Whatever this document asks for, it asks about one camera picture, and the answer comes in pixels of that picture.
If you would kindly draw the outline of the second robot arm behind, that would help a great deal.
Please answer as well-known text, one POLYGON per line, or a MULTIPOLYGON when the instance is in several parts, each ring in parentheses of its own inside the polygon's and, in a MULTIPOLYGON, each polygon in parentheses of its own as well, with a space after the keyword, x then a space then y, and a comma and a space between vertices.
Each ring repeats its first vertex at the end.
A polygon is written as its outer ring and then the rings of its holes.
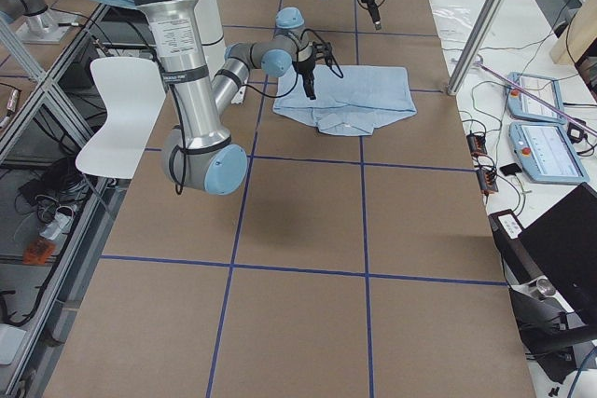
POLYGON ((24 19, 16 31, 28 44, 59 44, 78 26, 78 15, 52 10, 46 0, 1 0, 1 18, 8 24, 24 19))

